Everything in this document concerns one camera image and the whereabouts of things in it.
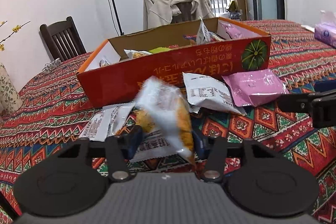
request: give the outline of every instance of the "black round disc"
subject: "black round disc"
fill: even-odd
[[[56,159],[24,172],[14,185],[14,196],[25,212],[61,217],[79,213],[105,194],[106,179],[72,159]]]
[[[285,159],[255,159],[229,178],[233,200],[266,217],[288,217],[306,212],[316,201],[319,185],[305,169]]]

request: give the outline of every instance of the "metal screw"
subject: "metal screw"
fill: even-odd
[[[204,176],[207,179],[218,179],[221,176],[221,174],[216,170],[207,170],[204,172]]]
[[[125,171],[116,171],[112,174],[112,177],[117,180],[124,180],[128,178],[128,173]]]

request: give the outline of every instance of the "chair backrest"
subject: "chair backrest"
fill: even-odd
[[[181,11],[181,14],[173,16],[171,23],[179,23],[196,19],[195,13],[191,14],[191,1],[177,3],[176,6]]]
[[[54,59],[68,60],[86,53],[72,17],[40,26],[41,35]]]

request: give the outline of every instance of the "yellow flower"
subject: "yellow flower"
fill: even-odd
[[[20,25],[16,25],[16,26],[12,29],[12,31],[13,31],[13,32],[18,32],[20,29],[21,29],[21,26],[20,26]]]

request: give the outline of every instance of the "table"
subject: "table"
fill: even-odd
[[[336,79],[336,49],[314,40],[314,35],[299,24],[285,20],[246,23],[272,34],[269,68],[291,92],[311,92],[314,82]],[[21,109],[5,117],[0,130],[0,191],[18,212],[12,193],[16,178],[75,140],[97,112],[75,74],[88,55],[63,62],[49,75],[35,76],[20,91],[24,102]],[[313,215],[327,223],[336,221],[336,128],[314,129],[307,114],[283,113],[274,102],[246,111],[247,116],[239,117],[202,109],[192,115],[192,124],[206,135],[225,136],[231,142],[254,138],[312,172],[320,185]],[[135,117],[136,111],[126,125],[133,125]],[[128,165],[131,172],[199,173],[204,163],[193,167],[173,155]],[[105,159],[94,159],[92,166],[103,175],[107,173]],[[239,166],[239,159],[228,159],[225,173]],[[0,209],[1,220],[10,222]]]

